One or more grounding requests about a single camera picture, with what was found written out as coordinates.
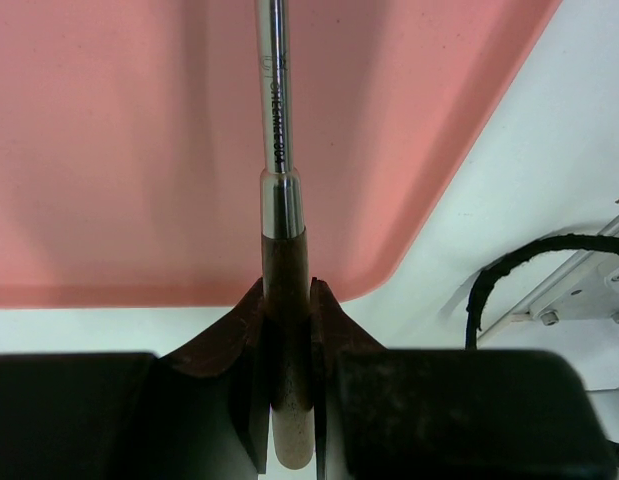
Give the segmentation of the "metal cake server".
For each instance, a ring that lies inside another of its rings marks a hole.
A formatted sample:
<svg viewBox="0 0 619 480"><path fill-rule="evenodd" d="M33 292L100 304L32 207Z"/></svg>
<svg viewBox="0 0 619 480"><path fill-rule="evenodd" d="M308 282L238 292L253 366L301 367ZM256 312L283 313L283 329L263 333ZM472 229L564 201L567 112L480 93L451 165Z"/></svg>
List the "metal cake server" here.
<svg viewBox="0 0 619 480"><path fill-rule="evenodd" d="M294 164L290 32L285 1L255 4L265 166L260 180L263 301L275 454L300 470L314 453L310 279Z"/></svg>

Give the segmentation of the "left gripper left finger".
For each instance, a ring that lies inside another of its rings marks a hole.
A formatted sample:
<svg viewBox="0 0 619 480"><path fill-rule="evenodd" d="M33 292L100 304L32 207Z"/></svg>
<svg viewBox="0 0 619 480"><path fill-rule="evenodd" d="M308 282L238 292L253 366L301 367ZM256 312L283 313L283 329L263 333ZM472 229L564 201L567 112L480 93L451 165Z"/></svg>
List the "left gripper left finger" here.
<svg viewBox="0 0 619 480"><path fill-rule="evenodd" d="M255 479L263 286L165 356L0 355L0 479Z"/></svg>

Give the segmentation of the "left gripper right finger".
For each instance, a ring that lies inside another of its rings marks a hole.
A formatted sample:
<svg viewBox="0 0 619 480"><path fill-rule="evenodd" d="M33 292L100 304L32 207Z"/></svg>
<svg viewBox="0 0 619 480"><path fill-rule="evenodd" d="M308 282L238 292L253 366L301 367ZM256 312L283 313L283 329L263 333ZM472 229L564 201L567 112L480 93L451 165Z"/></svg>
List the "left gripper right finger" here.
<svg viewBox="0 0 619 480"><path fill-rule="evenodd" d="M321 479L613 479L576 371L542 350L389 349L314 280Z"/></svg>

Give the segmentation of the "pink rectangular tray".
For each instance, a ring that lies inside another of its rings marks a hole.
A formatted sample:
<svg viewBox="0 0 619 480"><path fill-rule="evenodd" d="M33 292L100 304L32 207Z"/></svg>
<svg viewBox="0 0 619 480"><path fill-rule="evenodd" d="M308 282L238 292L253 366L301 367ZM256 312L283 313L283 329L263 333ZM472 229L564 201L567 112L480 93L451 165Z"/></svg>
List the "pink rectangular tray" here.
<svg viewBox="0 0 619 480"><path fill-rule="evenodd" d="M555 1L293 1L309 261L395 272ZM259 276L250 1L0 1L0 308L221 306Z"/></svg>

